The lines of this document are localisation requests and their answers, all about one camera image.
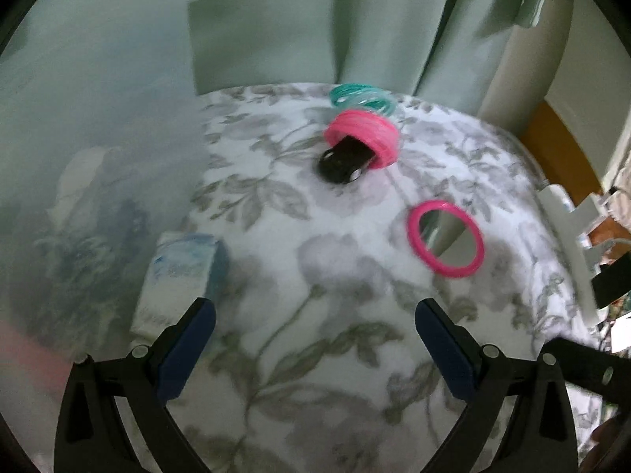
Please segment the pink round mirror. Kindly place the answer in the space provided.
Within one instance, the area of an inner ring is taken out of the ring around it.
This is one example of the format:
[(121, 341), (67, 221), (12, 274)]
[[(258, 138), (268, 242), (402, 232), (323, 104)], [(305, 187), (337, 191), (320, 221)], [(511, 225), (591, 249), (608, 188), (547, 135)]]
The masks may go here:
[(484, 262), (479, 226), (462, 208), (444, 200), (425, 201), (410, 210), (407, 240), (421, 262), (442, 277), (470, 277)]

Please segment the black small clip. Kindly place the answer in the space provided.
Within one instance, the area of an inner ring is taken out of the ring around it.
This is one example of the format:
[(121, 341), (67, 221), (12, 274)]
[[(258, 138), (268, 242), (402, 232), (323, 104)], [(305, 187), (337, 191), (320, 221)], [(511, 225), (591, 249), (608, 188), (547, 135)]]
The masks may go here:
[(317, 171), (326, 182), (347, 185), (357, 181), (374, 158), (375, 152), (364, 142), (347, 136), (323, 153)]

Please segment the pink hair roller clip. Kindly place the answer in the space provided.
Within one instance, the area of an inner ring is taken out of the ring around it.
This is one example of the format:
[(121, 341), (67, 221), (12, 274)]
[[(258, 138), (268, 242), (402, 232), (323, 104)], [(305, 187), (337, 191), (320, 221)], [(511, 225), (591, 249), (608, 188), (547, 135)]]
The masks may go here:
[(25, 372), (41, 389), (61, 396), (72, 364), (1, 321), (1, 365)]

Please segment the white power strip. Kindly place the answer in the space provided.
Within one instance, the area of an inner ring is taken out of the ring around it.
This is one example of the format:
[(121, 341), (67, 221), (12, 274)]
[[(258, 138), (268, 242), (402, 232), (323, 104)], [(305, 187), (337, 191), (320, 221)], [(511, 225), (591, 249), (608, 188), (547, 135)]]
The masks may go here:
[(537, 193), (537, 199), (566, 256), (585, 325), (594, 328), (601, 321), (603, 310), (598, 309), (592, 278), (599, 262), (596, 255), (603, 253), (604, 248), (593, 246), (588, 234), (607, 218), (603, 197), (590, 193), (575, 206), (562, 185), (551, 184)]

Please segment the small blue white box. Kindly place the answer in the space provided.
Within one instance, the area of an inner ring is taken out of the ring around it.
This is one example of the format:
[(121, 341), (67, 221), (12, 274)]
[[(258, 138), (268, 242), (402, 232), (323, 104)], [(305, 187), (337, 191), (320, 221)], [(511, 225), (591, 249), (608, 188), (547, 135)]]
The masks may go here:
[(220, 299), (228, 271), (228, 249), (221, 239), (202, 233), (162, 234), (144, 277), (131, 331), (155, 341), (196, 299)]

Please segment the clear plastic storage bin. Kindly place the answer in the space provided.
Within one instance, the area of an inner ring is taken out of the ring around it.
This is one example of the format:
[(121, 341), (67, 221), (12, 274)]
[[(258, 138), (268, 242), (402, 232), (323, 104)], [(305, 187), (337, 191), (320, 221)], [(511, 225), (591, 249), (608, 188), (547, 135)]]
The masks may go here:
[[(204, 170), (194, 1), (114, 0), (1, 64), (1, 321), (71, 364), (125, 353), (156, 241)], [(51, 454), (62, 395), (1, 365), (29, 455)]]

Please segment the floral white blanket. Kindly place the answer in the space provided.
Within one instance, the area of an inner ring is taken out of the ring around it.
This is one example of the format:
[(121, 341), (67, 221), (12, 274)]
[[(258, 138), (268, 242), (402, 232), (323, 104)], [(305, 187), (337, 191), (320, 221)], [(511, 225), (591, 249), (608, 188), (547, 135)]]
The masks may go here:
[[(337, 113), (324, 84), (197, 99), (205, 167), (167, 232), (221, 239), (229, 271), (172, 413), (213, 470), (420, 470), (463, 408), (414, 328), (427, 297), (512, 357), (556, 336), (596, 344), (537, 199), (540, 167), (509, 132), (402, 95), (397, 161), (337, 186), (317, 173)], [(413, 252), (407, 216), (431, 200), (479, 226), (476, 274), (439, 276)]]

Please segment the white bed headboard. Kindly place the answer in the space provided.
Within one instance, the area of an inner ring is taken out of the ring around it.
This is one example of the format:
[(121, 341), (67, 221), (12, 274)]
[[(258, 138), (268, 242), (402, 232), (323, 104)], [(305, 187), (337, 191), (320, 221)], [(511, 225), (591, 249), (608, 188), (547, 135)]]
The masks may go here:
[(592, 0), (545, 0), (536, 27), (512, 29), (478, 117), (518, 134), (542, 101), (611, 187), (630, 147), (630, 56)]

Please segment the pink bangle stack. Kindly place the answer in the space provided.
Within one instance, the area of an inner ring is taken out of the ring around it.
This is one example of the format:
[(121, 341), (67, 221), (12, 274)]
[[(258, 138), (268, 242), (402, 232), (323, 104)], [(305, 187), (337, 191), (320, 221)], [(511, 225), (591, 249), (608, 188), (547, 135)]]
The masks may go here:
[(373, 152), (370, 169), (384, 169), (394, 164), (399, 155), (400, 132), (387, 117), (367, 110), (341, 111), (324, 131), (324, 140), (336, 146), (351, 137)]

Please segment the green curtain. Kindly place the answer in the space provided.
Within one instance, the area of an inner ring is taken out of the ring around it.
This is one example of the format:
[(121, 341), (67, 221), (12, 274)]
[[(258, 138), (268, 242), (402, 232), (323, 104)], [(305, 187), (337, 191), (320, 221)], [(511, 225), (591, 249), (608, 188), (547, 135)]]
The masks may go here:
[[(36, 0), (15, 54), (114, 0)], [(197, 0), (188, 9), (200, 93), (251, 84), (365, 83), (468, 114), (487, 96), (514, 28), (545, 0)]]

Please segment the teal bangle stack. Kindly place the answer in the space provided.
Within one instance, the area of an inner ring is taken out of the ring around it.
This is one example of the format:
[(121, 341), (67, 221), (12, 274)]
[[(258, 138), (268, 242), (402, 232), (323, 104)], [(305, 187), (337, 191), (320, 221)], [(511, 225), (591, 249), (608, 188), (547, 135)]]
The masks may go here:
[(397, 109), (397, 101), (392, 95), (369, 84), (339, 84), (329, 91), (329, 100), (340, 111), (358, 109), (389, 117)]

